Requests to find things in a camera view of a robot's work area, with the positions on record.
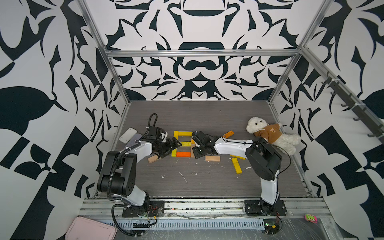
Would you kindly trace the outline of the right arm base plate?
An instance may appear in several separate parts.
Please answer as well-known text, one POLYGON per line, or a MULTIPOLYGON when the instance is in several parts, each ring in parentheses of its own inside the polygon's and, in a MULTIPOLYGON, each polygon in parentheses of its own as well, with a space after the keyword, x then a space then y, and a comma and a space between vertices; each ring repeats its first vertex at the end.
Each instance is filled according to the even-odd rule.
POLYGON ((245 213, 250 217, 258 216, 286 216, 287 208, 281 199, 271 205, 263 200, 245 200, 245 213))

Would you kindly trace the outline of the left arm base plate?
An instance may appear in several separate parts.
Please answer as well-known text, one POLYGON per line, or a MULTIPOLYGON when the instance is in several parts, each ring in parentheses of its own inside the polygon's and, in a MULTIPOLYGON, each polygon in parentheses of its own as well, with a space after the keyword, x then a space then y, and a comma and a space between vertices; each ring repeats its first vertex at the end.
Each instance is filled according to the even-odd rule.
POLYGON ((145 202, 143 206, 125 207, 123 210, 123 218, 135 217, 162 217, 164 215, 165 202, 153 201, 145 202))

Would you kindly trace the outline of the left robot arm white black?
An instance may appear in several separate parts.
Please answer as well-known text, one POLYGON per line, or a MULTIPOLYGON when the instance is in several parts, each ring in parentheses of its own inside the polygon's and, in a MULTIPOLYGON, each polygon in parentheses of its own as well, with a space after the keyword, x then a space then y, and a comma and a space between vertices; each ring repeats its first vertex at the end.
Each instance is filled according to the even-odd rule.
POLYGON ((158 115, 150 115, 146 132, 130 147, 110 151, 105 159, 98 182, 98 192, 107 194, 109 201, 120 201, 126 206, 142 207, 149 202, 147 192, 136 186, 137 163, 155 155, 158 159, 169 156, 182 146, 169 138, 165 130, 156 126, 158 115))

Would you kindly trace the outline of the red orange block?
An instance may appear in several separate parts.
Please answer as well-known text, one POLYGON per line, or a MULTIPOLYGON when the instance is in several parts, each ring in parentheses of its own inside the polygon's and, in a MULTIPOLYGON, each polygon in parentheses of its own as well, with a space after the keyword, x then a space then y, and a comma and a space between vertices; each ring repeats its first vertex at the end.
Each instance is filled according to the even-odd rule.
POLYGON ((191 153, 190 152, 177 152, 176 157, 178 157, 178 158, 190 158, 191 153))

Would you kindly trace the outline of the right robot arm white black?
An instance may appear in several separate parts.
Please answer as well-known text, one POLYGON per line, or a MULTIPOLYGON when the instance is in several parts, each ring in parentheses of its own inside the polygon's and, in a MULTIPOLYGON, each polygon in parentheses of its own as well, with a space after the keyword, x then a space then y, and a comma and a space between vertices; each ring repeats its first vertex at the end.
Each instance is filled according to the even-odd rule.
POLYGON ((212 137, 197 131, 192 133, 196 143, 193 153, 196 159, 207 155, 233 155, 245 158, 251 164, 256 175, 261 179, 263 204, 273 206, 279 198, 278 174, 282 156, 266 140, 228 140, 224 137, 212 137))

